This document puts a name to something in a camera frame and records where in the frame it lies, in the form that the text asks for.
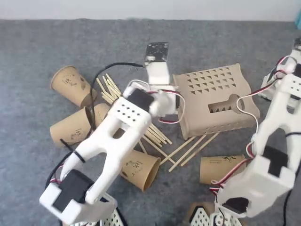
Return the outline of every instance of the white plastic part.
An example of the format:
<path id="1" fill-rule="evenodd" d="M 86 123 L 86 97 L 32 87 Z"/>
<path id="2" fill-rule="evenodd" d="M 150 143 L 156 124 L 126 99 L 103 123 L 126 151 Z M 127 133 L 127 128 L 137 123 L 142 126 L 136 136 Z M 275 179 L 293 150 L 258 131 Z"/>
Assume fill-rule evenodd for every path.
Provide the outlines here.
<path id="1" fill-rule="evenodd" d="M 300 51 L 297 51 L 297 50 L 293 49 L 292 52 L 291 52 L 291 54 L 290 54 L 290 56 L 293 57 L 293 58 L 295 58 L 296 61 L 299 64 L 301 63 L 301 52 Z M 291 57 L 287 58 L 287 61 L 286 61 L 285 64 L 279 65 L 277 67 L 277 70 L 284 70 L 287 73 L 292 73 L 293 70 L 294 70 L 294 67 L 296 65 L 296 62 Z M 262 81 L 262 84 L 261 84 L 261 88 L 269 85 L 271 82 L 273 82 L 273 80 L 275 80 L 275 77 L 269 80 L 269 76 L 270 76 L 270 74 L 268 74 L 267 76 L 265 76 L 263 78 L 263 81 Z M 272 100 L 275 92 L 276 92 L 276 87 L 272 86 L 272 87 L 268 88 L 267 90 L 259 93 L 258 95 L 261 96 L 261 97 L 263 97 L 263 98 L 265 98 L 265 99 Z M 292 108 L 295 108 L 297 102 L 298 102 L 297 100 L 291 98 L 288 101 L 288 106 L 290 106 Z"/>
<path id="2" fill-rule="evenodd" d="M 87 203 L 93 204 L 107 191 L 121 170 L 122 158 L 134 148 L 150 124 L 148 112 L 120 97 L 95 132 L 76 148 L 86 161 L 99 153 L 107 153 L 102 174 L 87 191 Z M 118 129 L 125 132 L 115 139 L 113 136 Z M 79 158 L 73 153 L 63 166 L 61 180 L 80 165 Z"/>
<path id="3" fill-rule="evenodd" d="M 107 202 L 98 200 L 93 205 L 90 205 L 71 200 L 64 211 L 60 212 L 53 206 L 60 193 L 61 189 L 56 184 L 51 183 L 40 197 L 40 203 L 68 225 L 82 221 L 97 222 L 101 218 L 106 219 L 110 217 L 117 207 L 116 200 L 105 193 L 103 197 Z"/>
<path id="4" fill-rule="evenodd" d="M 169 85 L 170 76 L 166 62 L 151 62 L 146 65 L 150 85 Z"/>
<path id="5" fill-rule="evenodd" d="M 268 173 L 270 161 L 257 155 L 247 168 L 230 178 L 217 194 L 216 208 L 236 218 L 254 217 L 270 207 L 277 197 L 289 191 L 295 180 L 295 173 L 282 167 L 280 176 Z M 243 197 L 249 200 L 247 211 L 238 214 L 222 206 L 228 199 Z"/>
<path id="6" fill-rule="evenodd" d="M 242 226 L 237 218 L 229 214 L 224 215 L 224 226 Z M 190 226 L 222 226 L 222 222 L 223 216 L 220 211 L 212 213 L 210 216 L 208 216 L 204 208 L 199 207 L 192 217 Z"/>

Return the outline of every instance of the white wire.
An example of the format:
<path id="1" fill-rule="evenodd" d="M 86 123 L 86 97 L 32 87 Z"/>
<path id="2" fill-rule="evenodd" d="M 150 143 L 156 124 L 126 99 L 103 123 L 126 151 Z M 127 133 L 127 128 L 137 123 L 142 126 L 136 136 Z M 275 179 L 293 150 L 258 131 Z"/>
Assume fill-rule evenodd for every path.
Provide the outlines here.
<path id="1" fill-rule="evenodd" d="M 151 89 L 150 89 L 151 87 L 150 87 L 149 83 L 147 83 L 147 82 L 145 82 L 145 81 L 142 81 L 142 80 L 140 80 L 140 79 L 133 79 L 133 80 L 131 80 L 131 81 L 128 83 L 127 87 L 129 87 L 130 85 L 132 85 L 132 83 L 135 82 L 135 81 L 147 85 L 147 87 L 149 88 L 148 91 L 151 90 Z"/>
<path id="2" fill-rule="evenodd" d="M 255 131 L 255 133 L 258 132 L 258 120 L 257 120 L 256 116 L 253 115 L 253 114 L 250 113 L 250 112 L 246 112 L 246 111 L 244 111 L 243 109 L 241 109 L 241 108 L 238 106 L 238 103 L 239 103 L 239 101 L 240 101 L 241 99 L 243 99 L 243 98 L 245 98 L 245 97 L 252 97 L 252 96 L 255 96 L 255 95 L 257 95 L 257 94 L 258 94 L 258 93 L 254 93 L 254 94 L 250 94 L 250 95 L 247 95 L 247 96 L 244 96 L 244 97 L 240 97 L 240 98 L 238 98 L 237 101 L 236 101 L 236 107 L 237 107 L 237 109 L 238 109 L 240 112 L 245 113 L 245 114 L 248 114 L 248 115 L 252 116 L 252 117 L 255 119 L 255 122 L 256 122 L 256 131 Z"/>
<path id="3" fill-rule="evenodd" d="M 181 117 L 180 117 L 180 119 L 179 119 L 178 121 L 167 122 L 167 121 L 160 121 L 160 120 L 159 120 L 159 122 L 164 123 L 164 124 L 177 124 L 177 123 L 179 123 L 179 122 L 183 119 L 184 114 L 185 114 L 185 106 L 186 106 L 185 98 L 184 98 L 181 94 L 179 94 L 179 93 L 177 93 L 177 92 L 174 92 L 174 91 L 171 91 L 171 92 L 163 91 L 163 92 L 166 92 L 166 93 L 173 93 L 173 94 L 179 96 L 180 98 L 182 98 L 182 100 L 183 100 L 183 111 L 182 111 L 182 115 L 181 115 Z"/>

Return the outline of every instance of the brown paper cup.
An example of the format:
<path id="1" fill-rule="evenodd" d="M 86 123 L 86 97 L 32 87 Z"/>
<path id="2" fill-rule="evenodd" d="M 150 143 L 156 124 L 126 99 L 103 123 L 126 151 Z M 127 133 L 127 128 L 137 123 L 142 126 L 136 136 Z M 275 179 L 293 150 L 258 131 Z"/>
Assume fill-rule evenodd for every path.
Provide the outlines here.
<path id="1" fill-rule="evenodd" d="M 202 157 L 200 183 L 210 185 L 212 180 L 219 181 L 244 158 L 243 155 Z M 232 176 L 242 172 L 245 168 L 246 164 L 243 164 Z"/>
<path id="2" fill-rule="evenodd" d="M 100 123 L 104 120 L 105 116 L 107 115 L 110 106 L 107 104 L 98 104 L 94 107 L 95 111 L 95 125 L 98 127 Z"/>
<path id="3" fill-rule="evenodd" d="M 63 146 L 60 139 L 72 145 L 83 141 L 91 128 L 91 113 L 84 107 L 78 112 L 50 127 L 50 134 L 56 146 Z"/>
<path id="4" fill-rule="evenodd" d="M 122 161 L 120 175 L 144 192 L 154 181 L 160 162 L 160 158 L 132 150 Z"/>
<path id="5" fill-rule="evenodd" d="M 55 73 L 51 80 L 51 88 L 78 107 L 82 108 L 91 104 L 91 86 L 73 66 L 65 66 Z M 93 90 L 93 99 L 96 96 L 97 92 Z"/>

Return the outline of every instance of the white robotic arm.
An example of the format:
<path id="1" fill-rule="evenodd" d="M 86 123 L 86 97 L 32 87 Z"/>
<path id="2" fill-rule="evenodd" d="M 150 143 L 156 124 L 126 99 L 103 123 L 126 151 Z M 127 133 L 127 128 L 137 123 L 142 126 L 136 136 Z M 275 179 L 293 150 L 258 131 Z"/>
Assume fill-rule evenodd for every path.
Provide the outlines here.
<path id="1" fill-rule="evenodd" d="M 151 83 L 130 83 L 94 133 L 65 161 L 60 185 L 49 184 L 40 197 L 40 203 L 64 223 L 108 218 L 117 202 L 106 191 L 120 173 L 122 159 L 143 136 L 152 117 L 177 113 L 178 94 L 169 85 L 167 52 L 168 43 L 148 45 L 146 69 Z M 115 137 L 120 130 L 123 134 Z M 103 171 L 94 182 L 76 169 L 99 153 L 107 155 Z"/>
<path id="2" fill-rule="evenodd" d="M 274 95 L 265 120 L 252 137 L 255 155 L 247 168 L 230 178 L 218 191 L 216 211 L 236 218 L 254 217 L 270 207 L 277 197 L 291 190 L 301 160 L 301 57 L 293 70 L 274 82 Z M 289 113 L 292 98 L 293 113 Z M 285 131 L 287 152 L 266 146 L 278 128 Z"/>

